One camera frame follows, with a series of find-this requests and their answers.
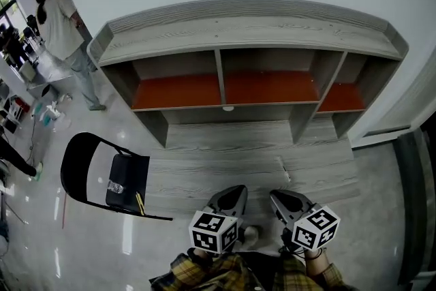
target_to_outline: white shirt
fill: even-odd
[[[44,10],[46,21],[42,25],[38,21],[41,36],[46,40],[48,52],[65,60],[84,42],[71,19],[76,7],[72,0],[46,0]]]

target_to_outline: orange shelf board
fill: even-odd
[[[318,112],[364,110],[365,105],[355,84],[334,83]]]
[[[142,80],[131,109],[214,106],[221,104],[215,74]]]
[[[235,72],[225,76],[228,104],[319,101],[308,72]]]

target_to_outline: plaid shirt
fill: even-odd
[[[201,258],[179,255],[171,271],[151,284],[152,290],[264,290],[256,276],[238,254],[223,254],[209,263]],[[306,267],[294,256],[281,258],[273,290],[355,290],[346,286],[337,268],[331,264],[316,281],[306,276]]]

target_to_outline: black folding chair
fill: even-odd
[[[101,142],[114,147],[118,151],[119,154],[116,154],[112,161],[109,179],[123,186],[123,191],[119,194],[110,190],[107,191],[106,204],[108,206],[90,202],[87,198],[89,165],[96,148]],[[74,200],[88,205],[128,215],[172,221],[172,218],[169,217],[147,214],[143,216],[140,212],[136,193],[138,192],[142,201],[144,201],[149,161],[150,157],[132,153],[128,149],[119,147],[99,136],[82,132],[70,140],[63,156],[61,166],[62,186]]]

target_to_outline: yellow pencil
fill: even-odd
[[[141,215],[144,216],[144,210],[142,207],[144,206],[141,200],[141,196],[138,192],[136,192],[136,201],[138,202],[139,209],[141,210]]]

